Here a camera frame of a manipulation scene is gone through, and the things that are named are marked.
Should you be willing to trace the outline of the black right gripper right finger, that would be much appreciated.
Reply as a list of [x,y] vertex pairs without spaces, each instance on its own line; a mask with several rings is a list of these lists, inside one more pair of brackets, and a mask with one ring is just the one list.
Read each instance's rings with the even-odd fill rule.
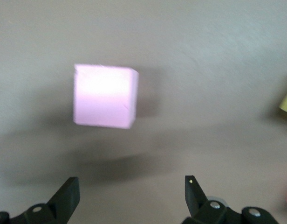
[[185,201],[190,212],[184,224],[223,224],[227,208],[217,200],[208,200],[193,175],[185,177]]

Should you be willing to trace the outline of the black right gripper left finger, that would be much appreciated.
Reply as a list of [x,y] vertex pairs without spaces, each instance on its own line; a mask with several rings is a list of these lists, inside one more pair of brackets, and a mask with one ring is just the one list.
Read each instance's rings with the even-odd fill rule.
[[28,224],[66,224],[80,201],[79,179],[68,178],[47,203],[39,203],[24,212]]

